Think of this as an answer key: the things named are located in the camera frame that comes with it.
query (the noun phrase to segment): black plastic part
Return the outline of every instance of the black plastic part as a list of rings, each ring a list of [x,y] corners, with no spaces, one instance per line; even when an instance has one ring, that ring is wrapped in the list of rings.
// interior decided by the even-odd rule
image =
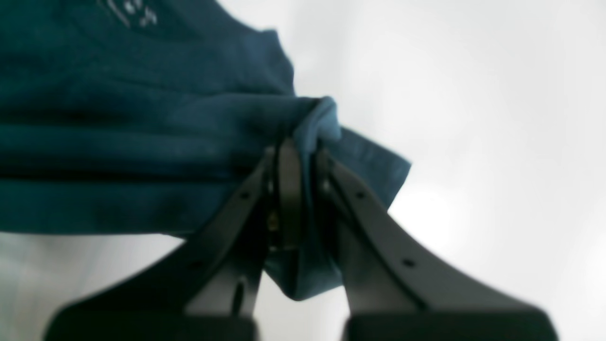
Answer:
[[[97,337],[93,333],[114,340],[123,330],[130,336],[120,340],[145,341],[155,334],[164,338],[154,340],[251,340],[254,328],[233,330],[251,322],[216,318],[252,316],[267,255],[261,199],[269,162],[262,160],[213,221],[163,260],[63,309],[46,340],[91,340]]]
[[[251,319],[162,311],[85,311],[57,320],[46,341],[255,341]]]
[[[303,188],[301,161],[295,142],[284,140],[278,155],[279,221],[281,226],[282,249],[299,247],[303,238]]]
[[[352,314],[350,340],[379,340],[369,326],[385,328],[375,330],[384,340],[409,340],[417,335],[409,331],[418,329],[415,323],[440,329],[452,320],[466,326],[457,329],[458,338],[434,333],[431,340],[512,340],[502,333],[508,328],[518,341],[556,340],[544,312],[477,282],[426,250],[325,149],[316,154],[315,165],[315,202],[322,207],[318,226],[341,269]]]
[[[343,341],[555,340],[546,316],[534,312],[431,312],[353,316]]]

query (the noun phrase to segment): shirt fabric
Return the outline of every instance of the shirt fabric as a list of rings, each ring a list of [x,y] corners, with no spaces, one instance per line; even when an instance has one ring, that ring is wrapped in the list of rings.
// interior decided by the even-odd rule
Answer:
[[[318,140],[389,207],[410,163],[340,126],[332,98],[296,96],[293,72],[276,32],[246,27],[210,0],[5,2],[0,231],[186,238],[286,136],[301,156],[310,214]],[[8,176],[37,164],[140,180]],[[342,284],[312,219],[307,232],[299,250],[265,266],[296,300]]]

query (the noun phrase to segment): white background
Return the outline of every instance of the white background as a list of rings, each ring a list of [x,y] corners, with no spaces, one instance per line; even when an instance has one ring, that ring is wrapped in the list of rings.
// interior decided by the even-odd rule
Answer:
[[[545,309],[562,341],[606,340],[606,1],[220,3],[278,30],[299,95],[333,96],[343,125],[413,163],[390,208],[412,236]],[[11,341],[179,243],[0,237]],[[255,316],[265,341],[337,341],[347,301],[295,303],[264,277]]]

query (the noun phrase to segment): screw hole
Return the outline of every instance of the screw hole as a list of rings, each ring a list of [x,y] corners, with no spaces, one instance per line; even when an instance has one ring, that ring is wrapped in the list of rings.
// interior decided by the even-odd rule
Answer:
[[[415,261],[410,260],[410,259],[405,259],[402,262],[404,263],[405,266],[408,266],[409,268],[414,268],[416,266]]]
[[[187,266],[187,267],[188,267],[189,270],[198,270],[203,265],[204,265],[204,262],[202,262],[201,260],[196,260],[196,261],[191,262],[189,264],[189,266]]]

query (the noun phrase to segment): teal t-shirt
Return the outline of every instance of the teal t-shirt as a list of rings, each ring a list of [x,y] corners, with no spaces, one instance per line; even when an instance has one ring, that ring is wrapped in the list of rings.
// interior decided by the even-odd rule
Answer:
[[[341,127],[330,97],[296,96],[276,32],[246,27],[214,1],[0,5],[0,231],[186,237],[285,136],[307,191],[317,140],[386,207],[410,168]],[[62,181],[74,169],[138,180]],[[36,181],[40,172],[56,180]],[[293,299],[341,284],[308,230],[298,252],[266,265]]]

